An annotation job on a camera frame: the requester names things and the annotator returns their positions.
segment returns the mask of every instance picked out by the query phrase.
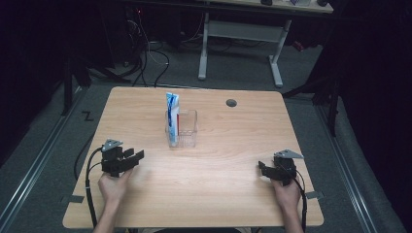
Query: human hand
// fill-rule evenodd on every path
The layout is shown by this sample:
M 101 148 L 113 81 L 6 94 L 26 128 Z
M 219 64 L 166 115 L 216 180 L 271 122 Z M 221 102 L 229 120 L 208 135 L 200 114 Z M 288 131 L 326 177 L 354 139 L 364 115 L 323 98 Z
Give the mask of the human hand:
M 114 178 L 107 173 L 103 173 L 98 184 L 106 205 L 118 205 L 121 202 L 127 191 L 127 181 L 132 172 L 133 169 L 125 171 L 119 178 Z
M 295 181 L 291 181 L 289 185 L 282 186 L 282 182 L 272 180 L 272 185 L 275 188 L 276 200 L 282 211 L 297 210 L 297 204 L 300 199 L 300 189 Z
M 300 188 L 295 181 L 289 185 L 282 186 L 282 182 L 271 180 L 275 188 L 275 195 L 281 208 L 285 231 L 287 233 L 303 233 L 300 225 L 299 215 L 297 213 L 297 204 L 300 199 Z

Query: wire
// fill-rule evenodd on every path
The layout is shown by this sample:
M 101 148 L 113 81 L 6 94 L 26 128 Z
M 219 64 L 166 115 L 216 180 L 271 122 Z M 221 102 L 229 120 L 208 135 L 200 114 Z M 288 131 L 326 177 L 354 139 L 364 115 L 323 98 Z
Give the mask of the wire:
M 130 22 L 133 25 L 133 31 L 139 29 L 139 25 L 137 25 L 135 21 L 128 19 L 127 22 Z
M 90 171 L 91 171 L 91 169 L 93 169 L 95 166 L 97 166 L 97 165 L 99 165 L 99 164 L 101 164 L 101 162 L 98 162 L 98 163 L 94 164 L 93 166 L 91 166 L 91 167 L 90 167 Z
M 158 62 L 158 61 L 152 56 L 152 54 L 151 54 L 151 42 L 149 42 L 148 35 L 146 34 L 145 29 L 143 28 L 142 18 L 140 17 L 140 14 L 137 14 L 137 16 L 139 17 L 139 22 L 140 22 L 140 25 L 141 25 L 141 27 L 142 27 L 142 32 L 143 32 L 143 35 L 145 36 L 145 39 L 146 39 L 146 42 L 147 42 L 147 45 L 148 45 L 149 56 L 152 58 L 152 60 L 153 60 L 155 63 L 157 63 L 157 64 L 159 64 L 159 65 L 169 65 L 169 62 L 167 62 L 167 63 L 160 63 L 160 62 Z
M 257 230 L 255 231 L 255 233 L 260 232 L 260 230 L 261 230 L 261 227 L 258 227 Z
M 246 48 L 262 47 L 262 46 L 269 44 L 268 42 L 259 41 L 259 42 L 254 42 L 252 45 L 248 45 L 247 43 L 242 43 L 242 41 L 244 40 L 233 40 L 233 44 L 236 46 L 241 46 L 241 47 L 246 47 Z
M 214 41 L 215 41 L 215 42 L 219 42 L 219 41 L 225 42 L 226 40 L 227 40 L 227 39 L 222 39 L 222 38 L 220 38 L 220 39 L 216 39 L 216 40 L 214 40 Z M 229 39 L 229 40 L 228 40 L 228 45 L 227 45 L 227 47 L 224 48 L 223 50 L 214 50 L 214 49 L 212 49 L 210 46 L 208 46 L 207 48 L 208 48 L 208 50 L 214 51 L 214 52 L 224 52 L 224 51 L 229 50 L 231 47 L 232 47 L 232 40 Z
M 202 14 L 202 17 L 200 18 L 200 23 L 199 23 L 199 26 L 197 27 L 197 31 L 193 34 L 193 36 L 192 36 L 190 39 L 187 39 L 187 40 L 185 40 L 185 41 L 182 41 L 182 43 L 190 42 L 190 41 L 193 41 L 193 40 L 197 40 L 197 39 L 199 39 L 199 38 L 202 38 L 201 36 L 198 36 L 198 37 L 196 37 L 196 36 L 199 34 L 200 28 L 202 27 L 202 22 L 203 22 L 204 16 L 205 16 L 205 14 L 203 13 L 203 14 Z
M 203 45 L 203 43 L 200 41 L 200 42 L 196 42 L 198 39 L 201 39 L 202 37 L 198 37 L 198 38 L 195 38 L 195 39 L 193 39 L 193 40 L 191 40 L 191 41 L 187 41 L 187 42 L 184 42 L 184 43 L 182 43 L 182 46 L 183 47 L 185 47 L 185 48 L 189 48 L 189 49 L 197 49 L 197 48 L 200 48 L 200 47 L 202 47 L 202 45 Z
M 87 197 L 87 202 L 88 202 L 88 208 L 90 209 L 91 221 L 93 222 L 93 228 L 96 227 L 97 225 L 97 217 L 96 217 L 96 212 L 94 210 L 93 198 L 91 197 L 90 179 L 88 178 L 88 175 L 90 174 L 91 168 L 93 168 L 96 165 L 95 164 L 90 168 L 91 160 L 96 155 L 96 153 L 99 151 L 102 151 L 102 148 L 98 148 L 94 150 L 94 152 L 91 154 L 90 158 L 88 159 L 87 168 L 86 168 L 86 197 Z
M 167 69 L 169 68 L 169 57 L 166 55 L 166 54 L 164 54 L 163 52 L 160 52 L 160 51 L 154 51 L 154 52 L 157 52 L 157 53 L 159 53 L 159 54 L 162 54 L 164 57 L 166 57 L 166 59 L 167 59 L 167 66 L 166 66 L 166 68 L 164 68 L 164 70 L 160 73 L 160 75 L 158 75 L 157 76 L 157 78 L 155 79 L 155 81 L 154 81 L 154 87 L 156 87 L 157 86 L 157 82 L 158 82 L 158 80 L 160 79 L 160 77 L 167 71 Z
M 78 175 L 78 172 L 77 172 L 77 164 L 79 163 L 80 156 L 82 155 L 83 151 L 85 151 L 86 146 L 88 145 L 88 143 L 90 143 L 90 141 L 91 141 L 91 139 L 93 138 L 93 136 L 94 136 L 94 133 L 92 133 L 92 134 L 90 135 L 90 137 L 87 139 L 87 142 L 83 145 L 82 149 L 80 150 L 79 154 L 78 154 L 77 157 L 76 157 L 75 165 L 74 165 L 74 167 L 73 167 L 73 171 L 74 171 L 75 179 L 76 179 L 76 180 L 79 179 L 79 175 Z
M 151 51 L 163 49 L 164 44 L 161 41 L 151 41 L 150 44 L 160 44 L 160 46 L 156 49 L 151 48 Z
M 132 86 L 134 86 L 134 85 L 137 83 L 137 81 L 140 79 L 140 77 L 142 77 L 143 84 L 145 85 L 145 87 L 148 87 L 148 85 L 146 84 L 146 81 L 145 81 L 145 77 L 144 77 L 144 75 L 143 75 L 143 73 L 144 73 L 145 70 L 146 70 L 146 65 L 147 65 L 147 63 L 148 63 L 148 54 L 147 54 L 147 52 L 146 52 L 146 50 L 145 50 L 145 65 L 143 66 L 142 70 L 140 71 L 140 74 L 139 74 L 139 75 L 136 77 L 136 79 L 134 80 Z
M 299 174 L 300 179 L 301 179 L 301 180 L 302 180 L 302 182 L 303 182 L 303 190 L 306 190 L 305 180 L 303 180 L 303 176 L 302 176 L 302 174 L 300 174 L 300 173 L 299 173 L 299 171 L 297 171 L 297 170 L 296 170 L 296 173 L 297 173 L 297 174 Z

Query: black cable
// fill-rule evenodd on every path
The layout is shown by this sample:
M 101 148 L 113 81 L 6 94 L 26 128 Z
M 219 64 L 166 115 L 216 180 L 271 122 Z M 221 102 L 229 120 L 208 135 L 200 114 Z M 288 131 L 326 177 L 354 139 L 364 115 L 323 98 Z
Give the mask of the black cable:
M 261 227 L 258 227 L 255 233 L 258 233 L 261 230 Z
M 308 210 L 308 204 L 307 204 L 307 198 L 306 198 L 306 185 L 305 185 L 305 180 L 303 180 L 303 176 L 299 173 L 299 171 L 296 170 L 296 173 L 299 174 L 300 178 L 302 179 L 303 182 L 303 188 L 300 186 L 300 183 L 294 179 L 294 181 L 297 183 L 297 185 L 299 186 L 300 189 L 300 194 L 302 195 L 302 204 L 303 204 L 303 208 L 302 208 L 302 229 L 303 232 L 306 231 L 306 214 L 307 214 L 307 210 Z
M 145 70 L 146 70 L 146 65 L 147 65 L 147 63 L 148 63 L 148 53 L 147 53 L 146 50 L 145 50 L 145 65 L 144 65 L 143 68 L 141 69 L 140 74 L 139 74 L 139 75 L 136 77 L 136 79 L 134 80 L 132 86 L 134 86 L 134 85 L 137 83 L 137 81 L 140 79 L 140 77 L 142 77 L 143 84 L 145 85 L 145 87 L 148 87 L 148 85 L 146 84 L 146 81 L 145 81 L 145 77 L 143 76 L 143 73 L 144 73 Z
M 203 45 L 202 41 L 196 42 L 196 41 L 198 41 L 199 39 L 202 39 L 202 37 L 193 38 L 193 39 L 191 39 L 190 41 L 182 42 L 181 45 L 182 45 L 183 47 L 185 47 L 185 48 L 197 49 L 197 48 L 202 47 L 202 45 Z
M 268 44 L 268 42 L 264 42 L 264 41 L 259 41 L 259 42 L 254 42 L 253 45 L 248 45 L 246 43 L 241 43 L 238 42 L 237 40 L 233 41 L 233 44 L 236 46 L 240 46 L 240 47 L 246 47 L 246 48 L 256 48 L 256 47 L 262 47 Z
M 154 81 L 154 87 L 156 87 L 157 86 L 157 82 L 158 82 L 158 80 L 160 79 L 160 77 L 167 71 L 167 69 L 169 68 L 169 57 L 166 55 L 166 54 L 164 54 L 163 52 L 161 52 L 161 51 L 157 51 L 157 50 L 154 50 L 154 52 L 157 52 L 157 53 L 159 53 L 159 54 L 162 54 L 164 57 L 166 57 L 166 59 L 167 59 L 167 63 L 166 63 L 166 68 L 164 68 L 164 70 L 160 73 L 160 75 L 158 75 L 157 76 L 157 78 L 155 79 L 155 81 Z
M 101 162 L 98 162 L 98 163 L 94 164 L 93 166 L 91 166 L 91 167 L 90 167 L 90 171 L 91 171 L 91 169 L 93 169 L 95 166 L 97 166 L 97 165 L 99 165 L 99 164 L 101 164 Z
M 90 209 L 91 221 L 93 222 L 93 228 L 96 227 L 97 225 L 97 217 L 96 217 L 96 212 L 94 210 L 93 198 L 91 197 L 90 179 L 88 178 L 88 175 L 90 174 L 90 170 L 91 170 L 90 168 L 91 160 L 93 159 L 94 155 L 99 151 L 102 151 L 102 148 L 98 148 L 94 150 L 94 152 L 90 155 L 90 158 L 88 159 L 88 163 L 87 163 L 87 168 L 86 168 L 86 197 L 87 197 L 87 202 L 88 202 L 88 208 Z
M 85 151 L 88 143 L 90 143 L 90 141 L 91 141 L 91 139 L 93 138 L 93 136 L 94 136 L 94 133 L 92 133 L 92 134 L 90 135 L 90 137 L 87 139 L 87 142 L 83 145 L 82 149 L 80 150 L 79 154 L 78 154 L 77 157 L 76 157 L 75 166 L 73 167 L 73 171 L 74 171 L 75 179 L 76 179 L 76 180 L 79 179 L 79 175 L 78 175 L 78 173 L 77 173 L 77 164 L 78 164 L 78 162 L 79 162 L 80 156 L 82 155 L 83 151 Z
M 160 46 L 159 46 L 158 48 L 156 48 L 156 49 L 153 49 L 153 48 L 149 45 L 149 50 L 150 50 L 150 51 L 161 50 L 161 49 L 163 49 L 163 47 L 164 47 L 164 44 L 163 44 L 163 42 L 161 42 L 161 41 L 149 42 L 149 44 L 160 44 Z
M 118 76 L 121 77 L 121 78 L 124 78 L 124 77 L 127 77 L 127 76 L 129 76 L 129 75 L 132 75 L 132 74 L 136 73 L 136 72 L 140 69 L 141 65 L 142 65 L 141 59 L 138 58 L 137 61 L 136 61 L 136 63 L 133 65 L 133 67 L 132 67 L 130 70 L 125 71 L 124 73 L 119 74 Z M 109 78 L 108 76 L 102 76 L 102 75 L 99 75 L 99 74 L 97 74 L 97 73 L 94 73 L 94 72 L 92 72 L 90 69 L 88 69 L 88 73 L 89 73 L 91 76 L 93 76 L 93 77 L 95 77 L 95 78 L 97 78 L 97 79 L 108 79 L 108 78 Z
M 217 42 L 217 41 L 225 41 L 225 40 L 224 40 L 224 39 L 217 39 L 217 40 L 214 40 L 214 41 Z M 229 50 L 231 47 L 232 47 L 232 40 L 229 39 L 229 43 L 228 43 L 227 47 L 226 47 L 225 49 L 223 49 L 223 50 L 213 50 L 210 46 L 208 46 L 207 48 L 208 48 L 208 50 L 214 51 L 214 52 L 224 52 L 224 51 Z

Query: cable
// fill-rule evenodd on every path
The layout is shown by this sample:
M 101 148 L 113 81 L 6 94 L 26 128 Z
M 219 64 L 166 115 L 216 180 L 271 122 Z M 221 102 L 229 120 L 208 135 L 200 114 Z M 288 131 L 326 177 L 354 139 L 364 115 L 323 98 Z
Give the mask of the cable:
M 197 39 L 199 39 L 199 38 L 202 38 L 201 36 L 198 36 L 198 37 L 196 37 L 196 36 L 198 35 L 198 33 L 199 33 L 199 31 L 200 31 L 200 28 L 202 27 L 202 22 L 203 22 L 204 16 L 205 16 L 205 14 L 203 13 L 203 14 L 202 14 L 202 17 L 200 18 L 199 26 L 197 27 L 197 30 L 196 30 L 196 32 L 193 34 L 193 36 L 192 36 L 190 39 L 187 39 L 187 40 L 185 40 L 185 41 L 182 41 L 182 43 L 185 43 L 185 42 L 189 42 L 189 41 L 192 41 L 192 40 L 197 40 Z
M 297 186 L 300 189 L 300 195 L 302 196 L 302 204 L 303 204 L 303 208 L 302 208 L 302 229 L 303 232 L 306 231 L 306 214 L 307 214 L 307 200 L 306 200 L 306 194 L 305 194 L 305 189 L 302 188 L 302 186 L 300 185 L 300 183 L 297 181 L 296 178 L 293 178 L 294 182 L 297 184 Z
M 167 71 L 167 69 L 169 68 L 169 57 L 166 55 L 166 54 L 164 54 L 163 52 L 160 52 L 160 51 L 154 51 L 154 52 L 157 52 L 157 53 L 160 53 L 160 54 L 162 54 L 162 55 L 164 55 L 164 57 L 166 57 L 166 59 L 167 59 L 167 66 L 166 66 L 166 68 L 164 68 L 164 70 L 160 73 L 160 75 L 158 75 L 157 76 L 157 78 L 155 79 L 155 81 L 154 81 L 154 87 L 156 87 L 157 86 L 157 81 L 160 79 L 160 77 Z
M 101 162 L 98 162 L 98 163 L 94 164 L 93 166 L 91 166 L 91 167 L 90 167 L 90 171 L 91 171 L 91 169 L 93 169 L 95 166 L 97 166 L 97 165 L 99 165 L 99 164 L 101 164 Z
M 258 227 L 257 230 L 255 231 L 255 233 L 260 232 L 260 230 L 261 230 L 261 227 Z
M 200 41 L 200 42 L 196 42 L 196 41 L 199 40 L 199 39 L 201 39 L 201 38 L 202 38 L 202 37 L 198 37 L 198 38 L 195 38 L 195 39 L 193 39 L 193 40 L 191 40 L 191 41 L 184 42 L 184 43 L 182 43 L 182 46 L 185 47 L 185 48 L 189 48 L 189 49 L 197 49 L 197 48 L 200 48 L 200 47 L 202 47 L 202 45 L 203 45 L 202 41 Z
M 219 39 L 215 39 L 215 40 L 213 40 L 213 42 L 218 42 L 218 41 L 226 41 L 227 40 L 227 38 L 219 38 Z M 214 51 L 214 52 L 224 52 L 224 51 L 227 51 L 227 50 L 229 50 L 231 47 L 232 47 L 232 40 L 231 39 L 228 39 L 228 45 L 227 45 L 227 47 L 226 48 L 224 48 L 223 50 L 214 50 L 214 49 L 212 49 L 210 46 L 208 46 L 207 48 L 208 48 L 208 50 L 210 50 L 210 51 Z
M 148 87 L 148 85 L 146 84 L 146 81 L 145 81 L 145 77 L 144 77 L 144 75 L 143 75 L 143 73 L 144 73 L 145 70 L 146 70 L 146 65 L 147 65 L 147 63 L 148 63 L 148 54 L 147 54 L 147 52 L 146 52 L 146 50 L 145 50 L 145 65 L 144 65 L 143 68 L 141 69 L 140 74 L 139 74 L 139 75 L 136 77 L 136 79 L 134 80 L 132 86 L 134 86 L 134 85 L 137 83 L 137 81 L 140 79 L 140 77 L 142 77 L 143 84 L 145 85 L 145 87 Z
M 148 45 L 149 56 L 152 58 L 152 60 L 153 60 L 155 63 L 157 63 L 157 64 L 159 64 L 159 65 L 169 65 L 169 62 L 167 62 L 167 63 L 160 63 L 160 62 L 158 62 L 158 61 L 152 56 L 152 54 L 151 54 L 151 42 L 149 42 L 148 35 L 146 34 L 145 29 L 143 28 L 142 18 L 140 17 L 140 14 L 137 14 L 137 16 L 139 17 L 140 25 L 142 25 L 143 35 L 144 35 L 145 38 L 146 38 L 146 42 L 147 42 L 147 45 Z
M 94 150 L 94 152 L 90 155 L 86 168 L 86 197 L 88 202 L 88 208 L 90 209 L 91 221 L 93 222 L 93 228 L 97 225 L 97 217 L 96 212 L 94 210 L 93 198 L 91 197 L 90 179 L 88 178 L 88 175 L 90 174 L 91 168 L 93 168 L 96 165 L 95 164 L 90 168 L 91 160 L 93 159 L 94 155 L 99 151 L 102 151 L 102 148 Z
M 88 145 L 88 143 L 90 143 L 90 141 L 91 141 L 91 139 L 93 138 L 93 136 L 94 136 L 94 133 L 92 133 L 92 134 L 90 135 L 90 137 L 87 139 L 87 142 L 83 145 L 82 149 L 80 150 L 79 154 L 78 154 L 77 157 L 76 157 L 75 166 L 73 167 L 73 171 L 74 171 L 75 179 L 76 179 L 76 180 L 79 179 L 79 176 L 78 176 L 78 173 L 77 173 L 77 164 L 78 164 L 78 162 L 79 162 L 80 156 L 82 155 L 83 151 L 85 151 L 86 146 Z
M 246 47 L 246 48 L 262 47 L 262 46 L 269 44 L 268 42 L 259 41 L 259 42 L 254 42 L 252 45 L 248 45 L 246 43 L 242 43 L 242 41 L 244 40 L 233 40 L 233 44 L 236 46 L 241 46 L 241 47 Z
M 296 173 L 297 173 L 297 174 L 299 174 L 300 179 L 301 179 L 301 180 L 302 180 L 302 182 L 303 182 L 303 190 L 306 190 L 305 180 L 303 180 L 303 176 L 302 176 L 302 174 L 300 174 L 300 173 L 299 173 L 299 171 L 297 171 L 297 170 L 296 170 Z
M 121 73 L 117 76 L 119 76 L 121 78 L 127 77 L 129 75 L 132 75 L 132 74 L 136 73 L 141 67 L 142 67 L 142 59 L 140 57 L 138 57 L 137 61 L 135 62 L 135 64 L 133 65 L 133 67 L 130 70 L 125 71 L 124 73 Z M 88 73 L 91 76 L 94 76 L 97 79 L 107 79 L 108 78 L 107 76 L 103 76 L 103 75 L 100 75 L 98 73 L 95 73 L 95 72 L 91 71 L 90 69 L 88 69 Z
M 164 44 L 161 41 L 151 41 L 150 44 L 160 44 L 160 46 L 156 49 L 150 48 L 151 51 L 160 50 L 160 49 L 163 49 L 164 47 Z

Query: desk leg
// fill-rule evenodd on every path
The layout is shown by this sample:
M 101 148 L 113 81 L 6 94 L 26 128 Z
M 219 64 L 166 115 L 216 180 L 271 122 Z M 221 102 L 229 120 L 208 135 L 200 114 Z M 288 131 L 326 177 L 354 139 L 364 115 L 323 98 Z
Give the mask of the desk leg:
M 283 82 L 282 82 L 282 77 L 279 72 L 279 67 L 278 67 L 278 59 L 279 55 L 281 54 L 282 47 L 285 43 L 286 37 L 288 36 L 289 28 L 291 27 L 292 21 L 289 19 L 286 21 L 285 26 L 282 30 L 281 33 L 281 38 L 278 43 L 278 47 L 276 48 L 276 52 L 274 55 L 269 56 L 269 61 L 270 61 L 270 67 L 272 68 L 272 75 L 273 79 L 275 80 L 275 85 L 277 87 L 282 87 Z
M 207 39 L 209 34 L 209 13 L 205 13 L 205 22 L 203 29 L 203 47 L 202 53 L 200 54 L 200 64 L 199 64 L 199 76 L 200 80 L 206 80 L 206 68 L 207 68 Z

